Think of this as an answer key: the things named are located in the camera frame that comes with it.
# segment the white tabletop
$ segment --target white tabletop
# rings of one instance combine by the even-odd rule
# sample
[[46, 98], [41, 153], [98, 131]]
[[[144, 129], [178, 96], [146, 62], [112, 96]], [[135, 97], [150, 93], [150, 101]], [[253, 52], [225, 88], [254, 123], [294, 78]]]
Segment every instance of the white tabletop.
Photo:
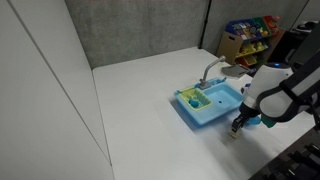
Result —
[[[303, 112], [271, 129], [244, 128], [234, 140], [227, 129], [236, 110], [195, 129], [173, 93], [197, 83], [215, 59], [189, 48], [93, 71], [116, 180], [247, 179], [312, 128], [312, 116]], [[208, 79], [222, 77], [224, 65]], [[227, 80], [237, 89], [250, 81]]]

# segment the blue toy sink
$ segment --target blue toy sink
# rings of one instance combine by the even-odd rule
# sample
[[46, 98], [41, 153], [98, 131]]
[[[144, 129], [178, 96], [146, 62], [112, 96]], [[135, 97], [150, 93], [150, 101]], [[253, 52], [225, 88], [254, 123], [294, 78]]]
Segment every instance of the blue toy sink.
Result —
[[[175, 92], [175, 97], [180, 107], [197, 127], [202, 127], [226, 113], [233, 111], [238, 108], [242, 102], [242, 94], [228, 83], [221, 82], [220, 78], [214, 78], [208, 80], [208, 82], [210, 82], [212, 86], [205, 90], [201, 90], [195, 85], [192, 88]], [[203, 101], [205, 98], [210, 102], [207, 102], [207, 105], [201, 108], [192, 107], [190, 101], [188, 101], [188, 96], [191, 98], [192, 95], [185, 96], [185, 92], [192, 92], [192, 90], [196, 90], [198, 94], [199, 91], [200, 93], [202, 92], [202, 96], [205, 97], [201, 97], [200, 100]]]

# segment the sink basin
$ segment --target sink basin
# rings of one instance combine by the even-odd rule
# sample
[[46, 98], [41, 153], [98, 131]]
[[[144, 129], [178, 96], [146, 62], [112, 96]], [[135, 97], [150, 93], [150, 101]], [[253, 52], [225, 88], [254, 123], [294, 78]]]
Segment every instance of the sink basin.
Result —
[[[208, 80], [212, 86], [205, 90], [196, 88], [197, 85], [195, 85], [192, 88], [175, 92], [175, 97], [179, 102], [180, 108], [190, 117], [197, 127], [202, 127], [226, 113], [235, 110], [242, 102], [242, 94], [238, 90], [227, 82], [219, 81], [221, 81], [220, 78]], [[193, 96], [186, 92], [196, 92], [198, 96]], [[190, 99], [193, 98], [193, 101], [194, 98], [199, 97], [199, 94], [201, 94], [201, 99], [199, 99], [200, 104], [201, 101], [204, 101], [203, 99], [209, 101], [205, 101], [206, 105], [201, 108], [193, 107], [190, 105]]]

